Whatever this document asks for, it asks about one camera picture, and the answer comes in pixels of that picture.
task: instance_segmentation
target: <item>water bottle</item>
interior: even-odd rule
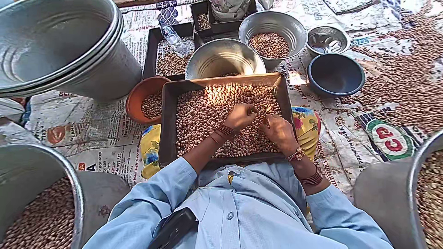
[[[183,43],[180,36],[171,26],[166,25],[164,22],[160,22],[160,30],[167,43],[178,56],[183,58],[189,54],[188,47]]]

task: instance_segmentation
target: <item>bangle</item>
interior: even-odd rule
[[[297,174],[294,172],[297,179],[304,185],[318,185],[323,180],[323,173],[322,171],[316,166],[316,171],[313,176],[310,176],[308,178],[300,178],[297,176]]]
[[[286,159],[288,159],[290,162],[294,159],[297,161],[300,161],[304,156],[304,150],[301,147],[298,147],[294,154],[288,156]]]
[[[211,133],[211,134],[209,135],[209,137],[210,137],[212,140],[214,140],[214,142],[215,142],[216,144],[220,144],[220,142],[218,142],[214,137],[212,137],[212,134],[214,134],[214,132]]]
[[[236,131],[224,124],[220,125],[217,129],[215,129],[214,132],[217,133],[218,135],[226,138],[227,140],[231,140],[231,141],[233,139],[236,139],[238,134],[240,133],[240,132],[238,132],[238,131]]]

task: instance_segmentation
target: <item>shirt button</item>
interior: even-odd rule
[[[229,214],[228,214],[228,216],[226,218],[228,219],[228,221],[230,221],[233,217],[234,217],[234,213],[233,212],[229,212]]]

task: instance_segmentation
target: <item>scattered peanuts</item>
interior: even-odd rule
[[[143,115],[149,119],[154,119],[162,114],[162,90],[148,95],[141,104]]]
[[[0,249],[69,249],[74,228],[74,197],[67,177],[29,203],[5,233]]]
[[[267,58],[284,58],[289,54],[289,44],[275,32],[256,34],[249,39],[249,45]]]
[[[416,126],[428,134],[443,128],[443,79],[441,70],[434,68],[443,56],[443,32],[437,24],[442,16],[427,16],[431,8],[428,1],[416,14],[402,14],[405,16],[403,23],[406,26],[413,24],[412,27],[380,36],[410,42],[410,55],[376,52],[368,47],[351,48],[381,63],[375,65],[376,73],[367,74],[362,95],[344,97],[342,103],[358,101],[366,107],[396,102],[399,106],[394,111],[380,113],[382,120],[395,126]],[[396,46],[401,46],[400,42],[397,41]]]
[[[177,103],[177,157],[183,156],[224,123],[236,104],[254,104],[259,115],[251,125],[227,141],[213,157],[250,156],[260,152],[280,152],[260,129],[267,114],[281,115],[271,86],[207,86],[204,90],[183,93]]]
[[[418,174],[416,192],[420,223],[429,249],[443,248],[443,151],[428,157]]]
[[[191,53],[183,58],[180,58],[180,56],[174,52],[165,53],[164,58],[158,58],[155,72],[157,75],[163,77],[184,74],[186,64],[188,63],[190,57]]]
[[[239,73],[227,73],[227,74],[220,75],[220,77],[237,76],[237,75],[240,75],[240,74]]]
[[[200,30],[204,29],[210,29],[211,24],[209,23],[209,17],[207,13],[200,13],[197,16],[198,26],[200,27]]]

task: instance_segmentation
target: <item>hand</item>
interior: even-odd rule
[[[285,156],[294,154],[300,145],[295,139],[292,125],[277,114],[266,115],[266,120],[269,123],[269,128],[265,124],[260,127],[269,140],[275,143]]]
[[[235,105],[224,125],[239,131],[250,125],[257,114],[258,110],[252,104]]]

